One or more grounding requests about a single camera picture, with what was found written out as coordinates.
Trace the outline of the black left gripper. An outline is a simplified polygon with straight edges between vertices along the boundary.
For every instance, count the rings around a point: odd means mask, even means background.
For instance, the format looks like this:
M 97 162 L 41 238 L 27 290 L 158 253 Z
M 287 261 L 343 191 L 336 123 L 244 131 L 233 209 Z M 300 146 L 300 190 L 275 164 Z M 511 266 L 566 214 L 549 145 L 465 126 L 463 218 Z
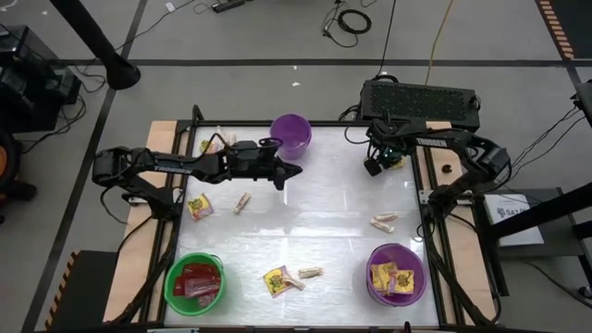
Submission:
M 283 191 L 286 179 L 302 173 L 302 168 L 276 157 L 283 144 L 279 138 L 263 138 L 259 142 L 238 141 L 227 149 L 228 172 L 233 178 L 271 179 Z

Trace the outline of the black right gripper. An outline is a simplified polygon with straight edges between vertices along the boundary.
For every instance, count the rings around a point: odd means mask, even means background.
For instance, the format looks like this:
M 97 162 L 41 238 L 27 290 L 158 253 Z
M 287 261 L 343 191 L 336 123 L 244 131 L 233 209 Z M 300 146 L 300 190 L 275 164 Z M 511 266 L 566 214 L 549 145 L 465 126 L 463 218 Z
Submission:
M 398 158 L 409 154 L 406 144 L 398 139 L 403 130 L 410 126 L 406 119 L 385 120 L 373 118 L 367 129 L 368 148 L 364 167 L 371 177 L 382 172 L 380 164 L 376 160 L 383 160 L 384 167 L 393 167 L 398 163 Z

